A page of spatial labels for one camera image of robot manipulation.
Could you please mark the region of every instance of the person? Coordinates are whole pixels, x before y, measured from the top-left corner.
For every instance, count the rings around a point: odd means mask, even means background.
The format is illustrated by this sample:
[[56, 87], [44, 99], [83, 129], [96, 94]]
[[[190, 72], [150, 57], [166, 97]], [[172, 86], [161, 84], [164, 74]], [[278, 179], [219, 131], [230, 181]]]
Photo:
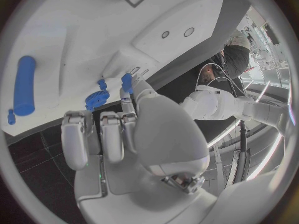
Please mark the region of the person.
[[[238, 30], [234, 30], [233, 34], [227, 40], [224, 45], [224, 49], [221, 51], [222, 55], [226, 60], [226, 74], [231, 78], [235, 79], [240, 76], [245, 70], [247, 70], [249, 63], [249, 48], [250, 43], [247, 37]], [[213, 56], [209, 60], [205, 62], [208, 63], [216, 63], [217, 57]], [[217, 77], [225, 76], [219, 67], [208, 64], [200, 69], [200, 77], [199, 82], [210, 82]], [[217, 79], [218, 81], [224, 81], [226, 79], [221, 78]]]

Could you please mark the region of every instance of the white plastic surface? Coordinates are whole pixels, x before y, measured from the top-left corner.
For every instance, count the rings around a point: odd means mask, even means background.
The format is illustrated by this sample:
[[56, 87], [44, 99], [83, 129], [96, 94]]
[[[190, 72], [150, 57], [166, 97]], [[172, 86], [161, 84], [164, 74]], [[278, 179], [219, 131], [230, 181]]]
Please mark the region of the white plastic surface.
[[[163, 24], [178, 28], [173, 19], [161, 22], [160, 17], [169, 11], [181, 11], [176, 9], [186, 1], [189, 0], [144, 0], [133, 8], [124, 0], [43, 0], [39, 6], [26, 4], [25, 0], [22, 5], [27, 6], [26, 9], [11, 17], [0, 44], [2, 47], [11, 46], [7, 49], [9, 52], [0, 58], [0, 62], [6, 63], [0, 97], [2, 130], [17, 135], [61, 118], [68, 110], [83, 110], [86, 97], [99, 91], [97, 81], [102, 76], [110, 92], [107, 103], [117, 101], [120, 77], [130, 72], [130, 68], [138, 65], [141, 73], [148, 69], [147, 79], [196, 42], [208, 38], [214, 30], [223, 0], [201, 0], [194, 3], [202, 5], [200, 13], [193, 16], [194, 20], [189, 17], [186, 24], [175, 20], [180, 27], [196, 23], [197, 27], [189, 37], [182, 34], [181, 40], [176, 38], [163, 47], [151, 39], [155, 33], [148, 31], [147, 27], [156, 20], [158, 27]], [[193, 9], [187, 11], [194, 15]], [[30, 33], [31, 40], [26, 32], [28, 29], [33, 32]], [[159, 52], [167, 51], [163, 59], [157, 58], [159, 54], [148, 55], [134, 48], [132, 41], [137, 35], [142, 35], [146, 44], [159, 48]], [[195, 35], [200, 37], [196, 42], [183, 42], [190, 41]], [[13, 104], [17, 61], [24, 54], [37, 60], [34, 81], [36, 109], [29, 116], [16, 117], [15, 125], [8, 125], [7, 112]]]

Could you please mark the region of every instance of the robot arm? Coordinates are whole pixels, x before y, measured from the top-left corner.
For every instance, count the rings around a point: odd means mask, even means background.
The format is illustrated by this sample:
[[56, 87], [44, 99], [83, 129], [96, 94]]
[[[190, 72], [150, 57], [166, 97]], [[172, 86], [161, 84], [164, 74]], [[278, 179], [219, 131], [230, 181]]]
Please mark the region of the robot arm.
[[199, 120], [222, 120], [234, 116], [241, 120], [256, 120], [275, 127], [283, 136], [288, 111], [283, 107], [256, 103], [253, 98], [233, 97], [231, 93], [204, 85], [180, 104], [192, 117]]

